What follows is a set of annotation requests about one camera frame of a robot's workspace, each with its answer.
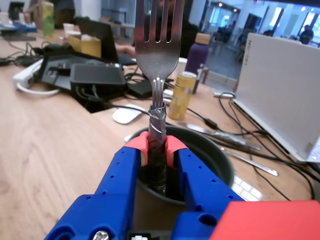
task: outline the black laptop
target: black laptop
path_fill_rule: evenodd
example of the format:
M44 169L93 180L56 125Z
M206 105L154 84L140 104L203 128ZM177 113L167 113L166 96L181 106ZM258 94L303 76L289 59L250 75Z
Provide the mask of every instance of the black laptop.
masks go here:
M111 26L107 23L93 21L86 17L77 17L76 24L79 26L82 34L87 34L101 40L101 57L114 63L121 65L136 65L132 57L117 52L115 40Z

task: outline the knife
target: knife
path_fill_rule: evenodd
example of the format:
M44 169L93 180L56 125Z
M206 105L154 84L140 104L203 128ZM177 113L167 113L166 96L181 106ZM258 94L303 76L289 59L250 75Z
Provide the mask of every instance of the knife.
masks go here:
M245 162L247 162L248 164L251 164L251 165L253 165L253 166L255 166L255 167L257 167L257 168L259 168L259 169L261 169L261 170L263 170L263 171L265 171L265 172L267 172L268 174L271 174L271 175L276 176L276 177L278 177L278 175L279 175L279 173L278 173L276 170L273 170L272 168L270 168L270 167L268 167L268 166L265 166L265 165L262 165L262 164L260 164L260 163L258 163L258 162L255 162L255 161L252 161L252 160L250 160L250 159L247 159L247 158L245 158L244 156L241 156L241 155L239 155L239 154L237 154L237 153L235 153L235 152L233 152L233 151L227 150L227 149L225 149L225 148L223 148L223 147L220 147L220 149L221 149L222 151L226 152L227 154L236 157L237 159L240 159L240 160L242 160L242 161L245 161Z
M191 130L197 131L199 133L212 136L216 139L222 140L222 141L230 143L230 144L234 144L234 145L238 145L238 146L242 146L242 147L249 147L249 148L256 149L256 150L261 150L261 146L253 144L251 142L248 142L247 140L245 140L243 137L240 137L240 136L236 136L236 135L233 135L233 134L230 134L227 132L212 131L209 129L205 129L201 126L197 126L197 125L194 125L191 123L185 123L185 122L181 122L181 121L179 121L178 124L180 126L186 127L187 129L191 129Z

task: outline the laptop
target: laptop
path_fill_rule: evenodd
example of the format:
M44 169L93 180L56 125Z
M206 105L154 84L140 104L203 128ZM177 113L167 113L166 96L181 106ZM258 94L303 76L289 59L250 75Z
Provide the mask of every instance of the laptop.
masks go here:
M131 56L117 52L112 28L109 24L93 21L86 17L77 17L75 21L82 34L87 34L101 40L101 56L103 59L127 66L137 64L137 62L132 60Z
M234 104L293 161L320 163L320 49L250 33Z

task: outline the yellow can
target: yellow can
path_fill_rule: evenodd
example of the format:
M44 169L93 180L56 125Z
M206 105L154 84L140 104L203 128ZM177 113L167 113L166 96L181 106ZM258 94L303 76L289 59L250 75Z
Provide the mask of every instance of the yellow can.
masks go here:
M185 118L196 80L197 75L188 71L183 71L177 76L168 113L169 118L173 120Z

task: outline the person's hand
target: person's hand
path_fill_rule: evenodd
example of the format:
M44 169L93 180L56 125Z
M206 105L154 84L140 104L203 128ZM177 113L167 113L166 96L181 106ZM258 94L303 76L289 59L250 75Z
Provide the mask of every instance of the person's hand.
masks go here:
M136 57L136 49L134 46L115 44L115 49L119 53L128 54L131 57Z

